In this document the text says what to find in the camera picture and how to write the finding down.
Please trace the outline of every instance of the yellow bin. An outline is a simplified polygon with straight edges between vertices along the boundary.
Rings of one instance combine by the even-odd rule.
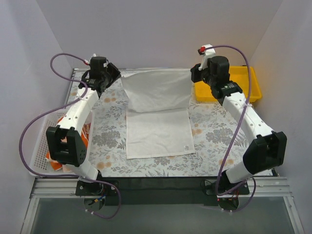
[[[252,94],[250,102],[255,102],[262,98],[261,90],[258,84],[257,77],[254,73],[254,68],[250,67],[252,75]],[[230,80],[236,82],[243,90],[245,96],[248,95],[248,71],[246,66],[230,66]],[[197,101],[216,101],[211,94],[208,84],[203,81],[195,83],[195,96]]]

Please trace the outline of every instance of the white laundry basket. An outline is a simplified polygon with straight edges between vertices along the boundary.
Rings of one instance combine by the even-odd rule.
[[[50,113],[48,115],[46,115],[44,117],[36,144],[35,144],[35,148],[34,148],[34,152],[33,155],[31,157],[31,161],[29,164],[29,167],[31,169],[33,169],[35,172],[41,173],[41,174],[45,174],[45,175],[60,175],[60,174],[74,174],[74,173],[64,173],[61,170],[55,171],[52,167],[49,161],[46,160],[46,154],[49,151],[48,148],[48,142],[47,142],[47,138],[45,135],[45,132],[47,130],[48,127],[50,126],[56,126],[57,125],[57,121],[59,120],[59,118],[61,118],[62,116],[64,116],[66,114],[67,110],[59,110],[59,111],[55,111],[53,113]],[[90,125],[90,133],[89,133],[89,144],[88,144],[88,148],[87,148],[87,155],[86,155],[86,160],[88,160],[89,158],[89,154],[90,154],[90,147],[91,147],[91,140],[92,140],[92,133],[93,133],[93,125],[94,125],[94,115],[92,113],[92,111],[89,113],[85,124],[89,124]]]

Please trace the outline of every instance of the white towel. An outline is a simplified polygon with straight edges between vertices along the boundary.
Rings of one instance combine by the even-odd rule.
[[[154,70],[122,78],[129,97],[127,158],[178,156],[195,152],[188,114],[191,73]]]

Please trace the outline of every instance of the floral tablecloth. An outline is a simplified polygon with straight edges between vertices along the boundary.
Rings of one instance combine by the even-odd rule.
[[[81,79],[84,71],[78,70],[74,79]],[[139,70],[125,70],[130,76]],[[70,87],[68,101],[77,94],[78,84]],[[236,121],[219,103],[201,103],[192,98],[189,116],[196,153],[183,156],[127,159],[126,157],[126,107],[128,97],[120,79],[115,82],[94,105],[95,123],[91,141],[90,162],[103,176],[216,176],[231,141]],[[225,169],[242,160],[248,141],[242,131],[238,133]],[[270,176],[271,171],[259,175]]]

